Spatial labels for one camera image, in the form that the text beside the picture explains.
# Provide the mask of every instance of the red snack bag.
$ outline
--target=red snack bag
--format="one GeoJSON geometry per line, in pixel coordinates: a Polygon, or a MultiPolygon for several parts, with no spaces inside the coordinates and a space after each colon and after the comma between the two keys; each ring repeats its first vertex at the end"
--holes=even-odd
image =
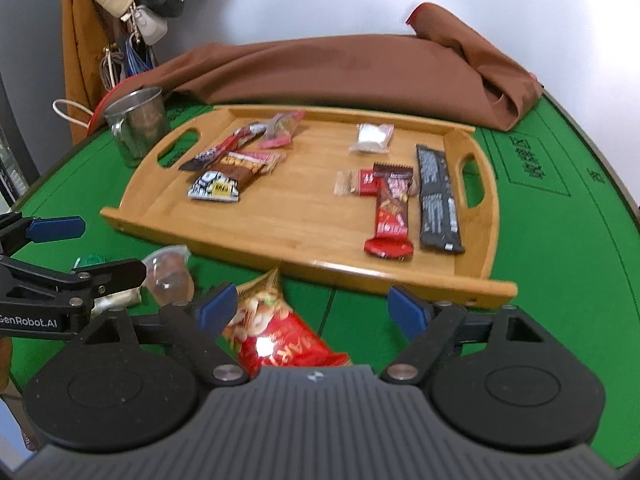
{"type": "Polygon", "coordinates": [[[287,304],[278,269],[238,286],[238,311],[222,335],[251,377],[260,366],[345,366],[287,304]]]}
{"type": "Polygon", "coordinates": [[[376,235],[364,243],[369,254],[388,260],[404,260],[414,254],[409,241],[409,187],[414,169],[375,163],[376,235]]]}

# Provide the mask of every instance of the red wrapper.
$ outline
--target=red wrapper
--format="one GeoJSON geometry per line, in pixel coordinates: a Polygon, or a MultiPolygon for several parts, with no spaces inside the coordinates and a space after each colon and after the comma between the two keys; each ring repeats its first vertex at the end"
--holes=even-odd
{"type": "Polygon", "coordinates": [[[358,194],[360,196],[375,196],[378,193],[373,170],[358,170],[358,194]]]}
{"type": "Polygon", "coordinates": [[[414,254],[409,241],[409,187],[414,169],[376,163],[376,235],[364,244],[365,252],[389,260],[404,260],[414,254]]]}
{"type": "Polygon", "coordinates": [[[209,166],[213,166],[219,162],[228,152],[237,150],[240,146],[244,146],[250,140],[260,136],[267,130],[266,124],[254,123],[248,126],[242,126],[229,135],[225,140],[217,146],[209,148],[204,152],[200,152],[192,159],[180,165],[180,171],[203,171],[209,166]]]}
{"type": "Polygon", "coordinates": [[[238,287],[238,311],[223,336],[254,377],[261,366],[351,365],[333,352],[284,301],[277,269],[238,287]]]}

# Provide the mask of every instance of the black snack bar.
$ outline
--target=black snack bar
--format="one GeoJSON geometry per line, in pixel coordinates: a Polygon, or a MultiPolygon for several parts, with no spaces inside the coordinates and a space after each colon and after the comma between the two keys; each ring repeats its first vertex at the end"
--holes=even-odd
{"type": "Polygon", "coordinates": [[[420,171],[420,244],[449,253],[463,253],[456,201],[444,152],[416,144],[420,171]]]}

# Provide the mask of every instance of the white wall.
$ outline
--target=white wall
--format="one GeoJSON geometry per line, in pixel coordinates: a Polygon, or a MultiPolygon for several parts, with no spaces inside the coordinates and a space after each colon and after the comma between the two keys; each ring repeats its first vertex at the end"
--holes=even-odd
{"type": "Polygon", "coordinates": [[[209,41],[400,32],[438,3],[535,72],[640,200],[640,0],[187,0],[161,59],[209,41]]]}
{"type": "Polygon", "coordinates": [[[68,123],[51,109],[65,96],[60,0],[0,0],[0,73],[24,143],[44,173],[72,147],[68,123]]]}

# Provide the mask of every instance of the wooden tray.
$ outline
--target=wooden tray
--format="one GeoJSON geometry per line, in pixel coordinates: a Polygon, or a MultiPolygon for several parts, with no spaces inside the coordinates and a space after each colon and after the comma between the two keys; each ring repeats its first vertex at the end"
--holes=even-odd
{"type": "Polygon", "coordinates": [[[287,160],[241,192],[239,203],[187,198],[194,175],[178,171],[184,161],[239,126],[264,121],[295,108],[239,105],[217,107],[169,133],[142,161],[124,192],[120,208],[100,214],[115,229],[160,244],[184,243],[202,254],[242,266],[282,272],[304,280],[386,294],[403,284],[429,300],[495,307],[515,297],[514,283],[489,280],[498,241],[498,195],[491,165],[470,137],[474,129],[425,118],[307,107],[287,160]],[[396,126],[388,155],[349,154],[357,123],[396,126]],[[186,131],[199,140],[171,168],[158,164],[186,131]],[[444,150],[458,203],[464,254],[422,250],[418,242],[418,199],[410,199],[414,257],[405,262],[365,254],[374,233],[375,199],[334,196],[341,170],[370,168],[375,161],[417,169],[415,145],[444,150]],[[475,159],[484,187],[479,205],[468,208],[462,167],[475,159]]]}

